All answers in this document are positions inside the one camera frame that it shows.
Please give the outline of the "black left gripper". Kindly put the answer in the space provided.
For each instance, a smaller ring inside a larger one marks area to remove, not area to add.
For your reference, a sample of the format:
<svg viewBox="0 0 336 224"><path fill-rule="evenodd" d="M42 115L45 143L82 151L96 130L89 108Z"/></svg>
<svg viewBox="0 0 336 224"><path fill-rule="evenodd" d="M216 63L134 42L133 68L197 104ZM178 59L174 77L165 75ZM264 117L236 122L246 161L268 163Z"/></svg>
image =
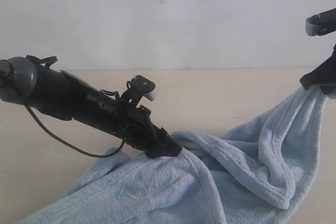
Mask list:
<svg viewBox="0 0 336 224"><path fill-rule="evenodd" d="M150 159L179 156L182 147L165 129L150 120L151 111L144 106L125 103L117 92L114 98L103 92L90 92L78 106L73 119L113 135L131 147L145 152Z"/></svg>

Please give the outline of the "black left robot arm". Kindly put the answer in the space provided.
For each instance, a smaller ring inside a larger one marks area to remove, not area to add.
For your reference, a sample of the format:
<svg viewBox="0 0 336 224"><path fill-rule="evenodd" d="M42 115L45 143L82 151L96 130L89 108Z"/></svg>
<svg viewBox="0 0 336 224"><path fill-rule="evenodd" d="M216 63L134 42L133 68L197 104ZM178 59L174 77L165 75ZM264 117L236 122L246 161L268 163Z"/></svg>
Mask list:
<svg viewBox="0 0 336 224"><path fill-rule="evenodd" d="M52 70L56 57L13 57L1 61L1 100L54 118L76 120L144 151L148 158L177 157L182 148L155 126L142 98L155 99L155 83L137 75L123 94L97 90L78 77Z"/></svg>

